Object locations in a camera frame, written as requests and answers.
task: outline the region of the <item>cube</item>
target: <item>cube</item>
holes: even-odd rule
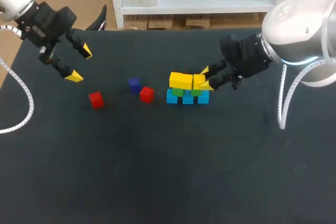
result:
[[[128,83],[130,85],[132,93],[139,94],[142,90],[142,85],[140,84],[139,78],[130,78],[128,79]]]
[[[195,90],[202,90],[202,87],[199,85],[205,82],[205,75],[204,74],[194,74],[194,83],[193,89]]]
[[[202,90],[202,94],[198,97],[199,104],[209,104],[209,91]]]
[[[190,90],[193,87],[193,75],[171,72],[169,86],[176,89]]]
[[[173,89],[173,95],[183,97],[183,89]]]
[[[190,90],[184,90],[184,95],[182,99],[183,104],[194,104],[194,98],[191,96]]]
[[[191,90],[193,88],[193,75],[192,74],[182,74],[180,89]]]
[[[154,89],[143,87],[140,92],[140,100],[144,103],[151,103],[154,99]]]
[[[173,95],[172,89],[167,89],[167,103],[177,104],[177,96]]]
[[[93,109],[98,109],[98,108],[103,107],[104,102],[103,102],[103,97],[101,96],[100,92],[89,94],[89,98],[90,98]]]
[[[202,91],[201,90],[192,90],[191,91],[191,96],[192,97],[199,97],[200,95],[202,94]]]
[[[171,72],[169,78],[169,87],[179,88],[181,76],[181,73]]]

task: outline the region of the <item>black table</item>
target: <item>black table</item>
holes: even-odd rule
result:
[[[25,41],[13,70],[35,111],[0,135],[0,223],[335,223],[335,84],[300,85],[284,131],[281,66],[211,93],[209,105],[165,103],[171,71],[199,72],[220,60],[222,37],[255,32],[85,32],[92,59],[66,42],[57,51],[78,84]],[[130,77],[155,89],[153,104],[129,91]],[[103,110],[90,107],[95,91]],[[22,120],[27,104],[7,77],[0,127]]]

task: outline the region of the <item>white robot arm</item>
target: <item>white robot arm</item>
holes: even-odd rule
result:
[[[230,82],[236,89],[243,78],[268,69],[272,62],[286,64],[298,74],[314,62],[334,57],[336,0],[283,0],[267,13],[260,34],[243,40],[229,35],[220,43],[224,59],[203,70],[209,78],[203,88],[216,90]],[[212,77],[223,69],[224,74]],[[311,69],[301,80],[311,87],[335,81],[332,64]]]
[[[264,19],[261,43],[272,61],[301,72],[336,50],[336,0],[283,0]],[[322,87],[336,81],[336,65],[309,71],[301,82]]]
[[[87,30],[104,30],[106,24],[106,5],[96,21]],[[78,82],[83,78],[71,67],[63,65],[55,55],[60,36],[65,35],[84,58],[92,57],[88,45],[75,36],[72,28],[77,16],[69,7],[53,10],[46,2],[35,0],[0,0],[0,19],[4,22],[14,20],[22,31],[21,39],[30,40],[41,48],[38,59],[45,65],[52,65],[64,79]]]

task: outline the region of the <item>blue block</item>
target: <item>blue block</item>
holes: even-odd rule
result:
[[[194,104],[194,97],[191,96],[191,90],[184,90],[183,104]]]
[[[202,94],[198,97],[199,104],[209,104],[209,91],[202,90]]]
[[[167,103],[177,104],[177,96],[173,95],[172,89],[167,89]]]
[[[142,90],[142,85],[140,84],[139,78],[130,78],[128,79],[128,83],[130,85],[132,93],[139,94]]]

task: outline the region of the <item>cable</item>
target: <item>cable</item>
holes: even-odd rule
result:
[[[278,103],[278,122],[279,122],[279,126],[282,130],[285,129],[286,126],[286,118],[287,118],[287,113],[288,113],[288,108],[289,108],[289,103],[290,100],[292,99],[292,96],[294,94],[294,91],[296,89],[296,87],[298,86],[298,84],[300,83],[300,81],[302,80],[302,78],[312,69],[317,68],[319,66],[322,65],[326,65],[326,64],[335,64],[336,63],[336,59],[328,59],[328,60],[318,60],[313,62],[312,64],[306,66],[299,74],[298,76],[296,76],[296,78],[294,79],[292,85],[289,88],[289,91],[287,93],[285,102],[283,104],[284,109],[282,110],[282,97],[283,97],[283,90],[284,90],[284,86],[285,86],[285,78],[286,78],[286,70],[287,70],[287,66],[284,65],[283,69],[282,69],[282,76],[281,76],[281,82],[280,82],[280,92],[279,92],[279,103]]]
[[[15,28],[15,27],[12,27],[12,26],[0,26],[0,30],[11,30],[16,35],[18,35],[19,37],[21,37],[21,35],[22,35],[21,30]],[[22,126],[24,126],[30,120],[31,116],[33,115],[33,111],[34,111],[34,101],[33,101],[33,97],[31,95],[29,89],[27,88],[27,86],[24,84],[24,82],[21,80],[21,78],[19,76],[17,76],[17,74],[4,62],[4,60],[2,58],[0,58],[0,65],[3,66],[4,69],[11,76],[13,76],[14,79],[20,84],[20,86],[26,92],[26,95],[27,95],[28,100],[29,100],[29,111],[28,111],[28,114],[27,114],[26,118],[24,118],[24,120],[22,122],[20,122],[19,124],[15,125],[13,127],[0,130],[0,134],[3,134],[3,133],[12,132],[12,131],[15,131],[15,130],[21,128]]]

